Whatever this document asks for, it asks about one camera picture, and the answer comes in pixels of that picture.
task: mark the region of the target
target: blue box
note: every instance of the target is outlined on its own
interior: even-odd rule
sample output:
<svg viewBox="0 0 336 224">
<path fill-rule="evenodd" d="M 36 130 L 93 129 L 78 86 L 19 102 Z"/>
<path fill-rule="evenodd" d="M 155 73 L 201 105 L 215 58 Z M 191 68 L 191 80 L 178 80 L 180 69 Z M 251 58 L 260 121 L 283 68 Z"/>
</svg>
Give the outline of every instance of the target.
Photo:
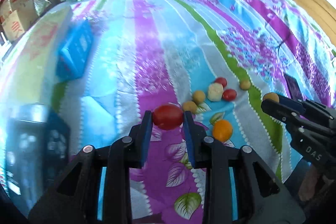
<svg viewBox="0 0 336 224">
<path fill-rule="evenodd" d="M 56 75 L 60 82 L 83 76 L 92 43 L 93 34 L 88 20 L 76 22 L 70 27 L 59 49 Z"/>
</svg>

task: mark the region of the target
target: peeled fruit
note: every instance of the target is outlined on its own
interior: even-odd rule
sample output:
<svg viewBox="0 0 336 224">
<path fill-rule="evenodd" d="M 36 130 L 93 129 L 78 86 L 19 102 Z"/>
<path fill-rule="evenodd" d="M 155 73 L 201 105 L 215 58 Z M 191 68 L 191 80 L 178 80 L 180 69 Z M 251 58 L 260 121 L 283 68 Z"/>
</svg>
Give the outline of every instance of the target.
<svg viewBox="0 0 336 224">
<path fill-rule="evenodd" d="M 183 123 L 183 111 L 174 104 L 162 105 L 154 109 L 152 119 L 158 128 L 171 130 Z"/>
<path fill-rule="evenodd" d="M 197 105 L 193 101 L 187 101 L 182 105 L 183 111 L 190 111 L 192 114 L 196 114 Z"/>
<path fill-rule="evenodd" d="M 208 99 L 212 102 L 219 102 L 222 99 L 223 86 L 219 83 L 212 83 L 208 87 Z"/>
<path fill-rule="evenodd" d="M 201 90 L 196 90 L 193 94 L 193 101 L 196 105 L 201 104 L 205 100 L 205 93 Z"/>
<path fill-rule="evenodd" d="M 242 80 L 242 81 L 240 81 L 239 87 L 240 87 L 242 90 L 249 90 L 250 87 L 251 87 L 251 82 L 250 82 L 250 80 L 246 79 L 246 80 Z"/>
<path fill-rule="evenodd" d="M 227 86 L 227 81 L 224 77 L 218 77 L 216 78 L 216 80 L 214 81 L 214 83 L 220 83 L 222 84 L 223 88 Z"/>
<path fill-rule="evenodd" d="M 229 140 L 233 133 L 233 127 L 227 120 L 219 120 L 212 129 L 212 136 L 220 142 Z"/>
<path fill-rule="evenodd" d="M 237 92 L 233 89 L 227 89 L 223 92 L 223 99 L 226 101 L 233 101 L 237 97 Z"/>
<path fill-rule="evenodd" d="M 273 100 L 273 101 L 275 101 L 277 103 L 280 101 L 278 94 L 276 94 L 275 92 L 266 93 L 264 95 L 264 97 L 262 98 L 262 100 L 264 101 L 266 99 L 271 99 L 271 100 Z"/>
</svg>

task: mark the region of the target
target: white leaf print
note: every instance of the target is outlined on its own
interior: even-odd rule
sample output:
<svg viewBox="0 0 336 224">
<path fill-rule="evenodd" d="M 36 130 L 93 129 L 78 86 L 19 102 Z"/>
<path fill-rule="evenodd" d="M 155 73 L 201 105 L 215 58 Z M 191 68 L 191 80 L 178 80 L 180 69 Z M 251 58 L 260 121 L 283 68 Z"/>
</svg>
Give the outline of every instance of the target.
<svg viewBox="0 0 336 224">
<path fill-rule="evenodd" d="M 166 187 L 179 186 L 188 177 L 187 168 L 180 162 L 173 163 L 168 170 L 168 180 Z"/>
<path fill-rule="evenodd" d="M 192 214 L 201 204 L 199 193 L 188 193 L 180 196 L 174 203 L 175 212 L 184 219 L 190 220 Z"/>
<path fill-rule="evenodd" d="M 226 142 L 223 142 L 223 144 L 224 144 L 225 146 L 228 146 L 228 147 L 236 147 L 236 146 L 234 145 L 234 143 L 231 142 L 230 140 L 227 140 Z"/>
<path fill-rule="evenodd" d="M 153 126 L 151 142 L 159 142 L 159 141 L 162 141 L 162 131 L 157 126 Z"/>
<path fill-rule="evenodd" d="M 209 110 L 211 110 L 211 108 L 205 102 L 203 102 L 203 103 L 198 105 L 198 108 L 196 110 L 196 114 L 200 114 L 202 112 L 206 112 L 206 111 L 209 111 Z"/>
<path fill-rule="evenodd" d="M 186 153 L 186 143 L 170 144 L 165 148 L 166 158 L 172 161 L 179 161 Z"/>
</svg>

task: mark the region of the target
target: red tomato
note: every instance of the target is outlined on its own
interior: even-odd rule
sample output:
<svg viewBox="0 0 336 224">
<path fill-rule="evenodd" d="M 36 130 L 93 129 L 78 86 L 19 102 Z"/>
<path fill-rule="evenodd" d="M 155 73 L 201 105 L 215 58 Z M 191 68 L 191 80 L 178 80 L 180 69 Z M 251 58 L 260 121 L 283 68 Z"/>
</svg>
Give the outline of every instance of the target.
<svg viewBox="0 0 336 224">
<path fill-rule="evenodd" d="M 223 92 L 223 99 L 226 101 L 233 101 L 237 97 L 237 92 L 233 89 L 227 89 Z"/>
<path fill-rule="evenodd" d="M 218 77 L 215 80 L 215 83 L 220 83 L 222 84 L 223 88 L 227 86 L 227 81 L 224 77 Z"/>
<path fill-rule="evenodd" d="M 173 104 L 162 105 L 154 109 L 152 118 L 158 128 L 171 130 L 183 123 L 183 111 Z"/>
</svg>

